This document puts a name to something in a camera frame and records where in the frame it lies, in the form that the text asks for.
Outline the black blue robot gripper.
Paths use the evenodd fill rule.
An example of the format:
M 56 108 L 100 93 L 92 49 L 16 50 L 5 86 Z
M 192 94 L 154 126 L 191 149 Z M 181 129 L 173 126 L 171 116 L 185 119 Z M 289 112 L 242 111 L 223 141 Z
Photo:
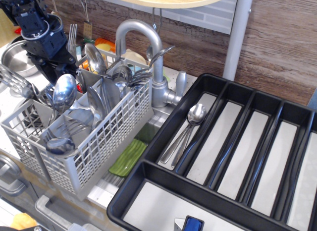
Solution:
M 23 45 L 43 76 L 55 85 L 63 74 L 77 76 L 81 69 L 67 50 L 63 22 L 48 11 L 45 0 L 0 0 L 0 8 L 21 28 Z

